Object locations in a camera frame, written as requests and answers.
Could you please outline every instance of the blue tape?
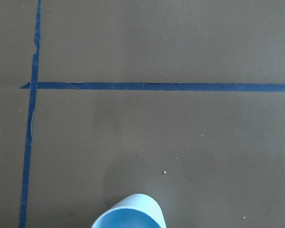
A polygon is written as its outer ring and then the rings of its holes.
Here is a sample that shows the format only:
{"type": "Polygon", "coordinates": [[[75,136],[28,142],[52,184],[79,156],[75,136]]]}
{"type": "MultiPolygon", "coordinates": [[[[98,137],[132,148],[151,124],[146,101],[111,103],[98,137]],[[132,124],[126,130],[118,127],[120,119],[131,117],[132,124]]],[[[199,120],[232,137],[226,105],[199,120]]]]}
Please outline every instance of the blue tape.
{"type": "MultiPolygon", "coordinates": [[[[30,88],[30,83],[22,87],[30,88]]],[[[285,84],[38,82],[38,89],[285,92],[285,84]]]]}
{"type": "Polygon", "coordinates": [[[32,148],[32,122],[33,122],[34,110],[36,106],[36,94],[37,94],[37,84],[38,84],[40,24],[41,24],[40,10],[41,10],[41,0],[38,0],[35,37],[34,37],[34,42],[36,45],[36,52],[33,55],[31,82],[28,87],[30,89],[30,93],[29,93],[29,106],[28,106],[27,134],[26,134],[26,142],[25,142],[24,161],[23,161],[19,228],[25,228],[26,217],[27,217],[28,192],[29,192],[29,182],[28,181],[29,181],[29,169],[30,169],[30,158],[31,158],[31,148],[32,148]]]}

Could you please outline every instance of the floor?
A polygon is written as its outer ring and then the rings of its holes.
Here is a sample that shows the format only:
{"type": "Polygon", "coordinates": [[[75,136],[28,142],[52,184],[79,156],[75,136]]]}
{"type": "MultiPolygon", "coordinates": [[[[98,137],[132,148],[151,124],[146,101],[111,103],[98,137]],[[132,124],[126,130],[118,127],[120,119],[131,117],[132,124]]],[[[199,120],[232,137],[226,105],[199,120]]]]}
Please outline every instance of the floor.
{"type": "Polygon", "coordinates": [[[285,228],[285,92],[159,88],[285,84],[285,0],[40,6],[36,65],[38,1],[0,1],[0,228],[88,228],[134,193],[169,228],[285,228]],[[37,67],[146,89],[36,90],[37,67]]]}

